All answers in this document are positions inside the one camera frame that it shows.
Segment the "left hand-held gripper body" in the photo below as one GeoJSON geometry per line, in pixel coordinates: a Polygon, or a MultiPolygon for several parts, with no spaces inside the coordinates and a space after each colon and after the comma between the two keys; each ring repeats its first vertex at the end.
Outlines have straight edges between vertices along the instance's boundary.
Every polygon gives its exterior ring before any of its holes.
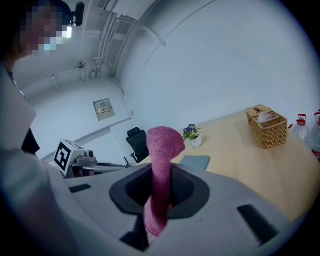
{"type": "Polygon", "coordinates": [[[96,163],[92,150],[86,150],[73,141],[61,139],[55,151],[54,163],[65,177],[73,177],[72,167],[96,163]]]}

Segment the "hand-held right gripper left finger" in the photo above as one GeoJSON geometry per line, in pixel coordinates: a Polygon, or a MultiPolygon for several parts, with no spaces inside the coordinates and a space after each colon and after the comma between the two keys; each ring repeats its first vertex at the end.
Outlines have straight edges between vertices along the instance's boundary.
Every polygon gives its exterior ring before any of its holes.
{"type": "Polygon", "coordinates": [[[144,209],[126,195],[127,178],[141,179],[150,164],[81,178],[49,172],[55,203],[67,233],[59,256],[152,256],[143,226],[144,209]]]}

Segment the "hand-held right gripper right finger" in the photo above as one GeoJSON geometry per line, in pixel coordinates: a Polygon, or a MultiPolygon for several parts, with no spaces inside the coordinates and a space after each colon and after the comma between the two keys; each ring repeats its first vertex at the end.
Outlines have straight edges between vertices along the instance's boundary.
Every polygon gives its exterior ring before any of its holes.
{"type": "Polygon", "coordinates": [[[177,205],[154,242],[156,256],[270,256],[296,225],[232,178],[173,164],[177,205]]]}

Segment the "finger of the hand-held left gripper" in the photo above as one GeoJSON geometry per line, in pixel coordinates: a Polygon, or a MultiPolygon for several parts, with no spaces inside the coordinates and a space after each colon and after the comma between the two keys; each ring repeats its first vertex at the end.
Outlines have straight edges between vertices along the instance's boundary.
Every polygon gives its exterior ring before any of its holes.
{"type": "Polygon", "coordinates": [[[124,170],[128,168],[130,168],[130,166],[109,163],[109,162],[97,162],[95,164],[95,170],[100,172],[115,172],[115,171],[124,170]]]}

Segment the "person's left hand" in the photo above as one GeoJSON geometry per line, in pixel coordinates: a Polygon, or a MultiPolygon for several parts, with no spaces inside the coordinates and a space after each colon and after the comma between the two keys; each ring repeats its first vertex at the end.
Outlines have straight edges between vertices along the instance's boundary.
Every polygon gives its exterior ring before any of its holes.
{"type": "Polygon", "coordinates": [[[89,176],[95,175],[94,170],[82,169],[82,168],[76,168],[72,172],[73,172],[74,178],[89,177],[89,176]]]}

